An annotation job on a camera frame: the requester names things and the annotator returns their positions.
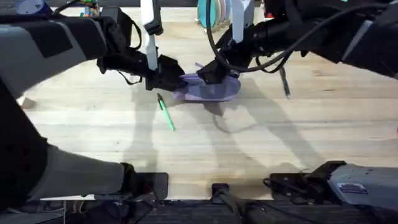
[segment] gray robot arm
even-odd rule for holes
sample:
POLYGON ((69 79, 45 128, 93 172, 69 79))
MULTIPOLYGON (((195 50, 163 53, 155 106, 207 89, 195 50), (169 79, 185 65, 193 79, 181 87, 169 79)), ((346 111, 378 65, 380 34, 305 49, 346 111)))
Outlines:
POLYGON ((274 198, 296 204, 370 205, 398 211, 398 169, 329 161, 312 173, 271 174, 264 183, 274 198))

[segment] colorful plate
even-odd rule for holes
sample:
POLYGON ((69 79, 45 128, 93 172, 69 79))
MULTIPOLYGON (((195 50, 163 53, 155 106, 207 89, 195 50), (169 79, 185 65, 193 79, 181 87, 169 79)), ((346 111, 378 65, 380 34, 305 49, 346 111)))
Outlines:
POLYGON ((229 19, 231 15, 231 0, 225 0, 225 19, 229 19))
POLYGON ((226 15, 225 0, 219 0, 219 2, 220 2, 220 8, 221 8, 220 22, 223 22, 225 20, 225 15, 226 15))
MULTIPOLYGON (((211 0, 210 24, 213 27, 216 23, 216 4, 211 0)), ((206 27, 206 0, 198 0, 198 19, 203 27, 206 27)))

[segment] metal bracket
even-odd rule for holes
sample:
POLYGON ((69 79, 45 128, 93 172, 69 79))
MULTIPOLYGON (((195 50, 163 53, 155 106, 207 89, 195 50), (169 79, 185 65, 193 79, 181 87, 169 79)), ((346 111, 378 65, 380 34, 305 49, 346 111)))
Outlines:
POLYGON ((243 41, 243 30, 253 24, 254 0, 232 0, 232 36, 238 44, 243 41))

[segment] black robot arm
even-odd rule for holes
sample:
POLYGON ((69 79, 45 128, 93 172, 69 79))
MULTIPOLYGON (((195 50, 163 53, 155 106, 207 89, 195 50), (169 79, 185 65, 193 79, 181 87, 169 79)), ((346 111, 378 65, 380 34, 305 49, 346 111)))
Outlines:
POLYGON ((215 44, 208 32, 216 58, 198 71, 208 84, 220 83, 230 70, 254 72, 281 63, 290 54, 313 52, 331 62, 368 69, 394 77, 397 58, 398 5, 385 0, 284 0, 266 1, 275 19, 244 30, 244 40, 235 43, 232 27, 215 44), (282 52, 270 62, 248 68, 253 58, 282 52))

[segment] black mount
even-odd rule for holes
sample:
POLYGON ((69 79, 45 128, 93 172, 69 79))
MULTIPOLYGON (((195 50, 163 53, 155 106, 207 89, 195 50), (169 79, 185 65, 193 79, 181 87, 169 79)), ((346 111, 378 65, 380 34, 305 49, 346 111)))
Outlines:
POLYGON ((328 185, 333 171, 346 165, 344 161, 329 161, 312 173, 271 174, 264 184, 272 191, 275 200, 287 200, 298 205, 340 203, 328 185))

